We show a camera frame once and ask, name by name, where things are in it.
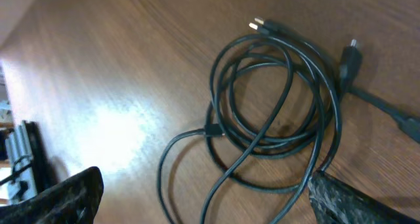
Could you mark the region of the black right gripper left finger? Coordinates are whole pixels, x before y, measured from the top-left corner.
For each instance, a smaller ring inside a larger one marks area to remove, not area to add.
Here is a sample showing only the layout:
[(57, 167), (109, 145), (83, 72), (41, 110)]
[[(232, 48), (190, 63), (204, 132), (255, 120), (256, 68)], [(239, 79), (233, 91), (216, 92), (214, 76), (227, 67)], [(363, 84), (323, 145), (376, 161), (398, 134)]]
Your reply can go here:
[(19, 204), (1, 208), (1, 222), (93, 223), (104, 193), (98, 167), (87, 168)]

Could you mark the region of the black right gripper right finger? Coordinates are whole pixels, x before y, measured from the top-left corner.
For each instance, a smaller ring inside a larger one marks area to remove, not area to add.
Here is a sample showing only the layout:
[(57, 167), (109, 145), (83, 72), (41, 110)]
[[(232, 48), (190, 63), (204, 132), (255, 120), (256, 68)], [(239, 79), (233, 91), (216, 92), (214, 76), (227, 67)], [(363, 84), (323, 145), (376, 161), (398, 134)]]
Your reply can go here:
[(322, 171), (308, 182), (309, 201), (319, 224), (419, 224)]

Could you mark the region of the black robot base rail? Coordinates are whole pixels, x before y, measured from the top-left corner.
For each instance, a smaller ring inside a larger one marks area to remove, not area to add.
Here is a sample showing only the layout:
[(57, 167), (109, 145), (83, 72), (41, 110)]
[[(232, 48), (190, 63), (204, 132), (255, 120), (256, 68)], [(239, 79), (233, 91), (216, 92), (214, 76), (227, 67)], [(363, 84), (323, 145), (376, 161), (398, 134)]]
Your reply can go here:
[(10, 166), (10, 175), (1, 180), (7, 190), (8, 205), (29, 200), (54, 185), (35, 122), (1, 131), (1, 161)]

